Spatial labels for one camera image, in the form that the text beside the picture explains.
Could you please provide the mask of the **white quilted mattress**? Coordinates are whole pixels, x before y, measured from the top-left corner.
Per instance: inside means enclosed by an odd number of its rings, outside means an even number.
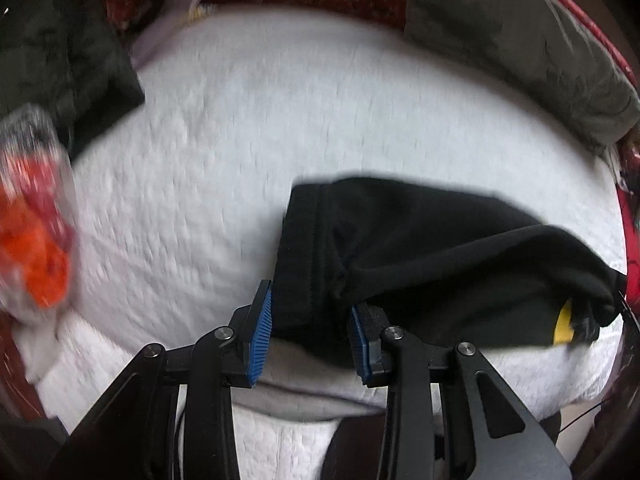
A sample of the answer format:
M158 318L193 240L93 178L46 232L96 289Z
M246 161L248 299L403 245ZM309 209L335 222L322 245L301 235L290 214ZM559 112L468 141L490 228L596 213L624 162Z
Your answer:
M500 198L626 266L606 162L526 94L394 32L241 6L179 32L140 80L144 105L73 168L77 294L37 385L67 430L145 344L193 344L253 299L299 181Z

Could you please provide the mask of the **dark green garment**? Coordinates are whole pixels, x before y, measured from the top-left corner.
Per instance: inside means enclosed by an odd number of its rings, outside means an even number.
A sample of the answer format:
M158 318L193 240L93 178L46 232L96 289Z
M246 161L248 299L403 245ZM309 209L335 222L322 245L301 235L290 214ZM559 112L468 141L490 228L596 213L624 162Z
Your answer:
M127 52L96 6L8 2L1 17L3 117L26 104L42 107L76 159L144 100Z

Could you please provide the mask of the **clear bag with orange items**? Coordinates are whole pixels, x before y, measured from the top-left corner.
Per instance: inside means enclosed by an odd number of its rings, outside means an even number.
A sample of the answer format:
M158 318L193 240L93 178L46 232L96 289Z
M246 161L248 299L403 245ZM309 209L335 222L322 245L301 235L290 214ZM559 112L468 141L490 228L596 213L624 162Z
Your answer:
M49 114L1 119L1 309L26 325L55 318L77 270L72 167Z

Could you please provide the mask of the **black pants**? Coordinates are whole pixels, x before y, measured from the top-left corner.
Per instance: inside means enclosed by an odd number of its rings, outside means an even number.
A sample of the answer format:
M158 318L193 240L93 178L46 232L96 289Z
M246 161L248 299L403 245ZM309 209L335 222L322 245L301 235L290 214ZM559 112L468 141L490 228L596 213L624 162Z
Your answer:
M498 198L395 180L292 189L273 277L273 333L338 366L354 307L380 308L429 344L550 347L620 313L625 279L569 232Z

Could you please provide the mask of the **grey floral pillow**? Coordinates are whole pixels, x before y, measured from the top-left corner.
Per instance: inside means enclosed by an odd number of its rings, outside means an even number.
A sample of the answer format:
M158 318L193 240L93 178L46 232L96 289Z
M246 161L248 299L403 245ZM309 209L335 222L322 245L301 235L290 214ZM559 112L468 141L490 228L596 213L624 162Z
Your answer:
M639 125L631 65L573 0L408 0L405 34L515 84L597 153Z

